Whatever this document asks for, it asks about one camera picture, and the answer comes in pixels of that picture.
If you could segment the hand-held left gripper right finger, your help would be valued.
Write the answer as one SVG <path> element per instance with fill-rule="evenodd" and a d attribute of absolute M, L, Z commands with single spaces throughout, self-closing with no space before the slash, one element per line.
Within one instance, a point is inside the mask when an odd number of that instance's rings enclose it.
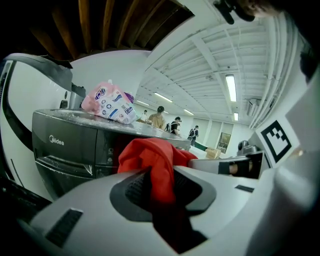
<path fill-rule="evenodd" d="M 275 169 L 264 171 L 260 179 L 213 174 L 184 166 L 175 169 L 216 189 L 210 207 L 190 219 L 192 227 L 207 237 L 190 252 L 247 253 L 271 198 Z"/>

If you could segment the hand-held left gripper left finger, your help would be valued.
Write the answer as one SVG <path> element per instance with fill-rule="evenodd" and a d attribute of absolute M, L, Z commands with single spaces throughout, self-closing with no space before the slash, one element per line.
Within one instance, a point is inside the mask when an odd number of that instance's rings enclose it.
<path fill-rule="evenodd" d="M 59 256 L 174 256 L 145 210 L 148 171 L 83 183 L 40 211 L 31 228 Z"/>

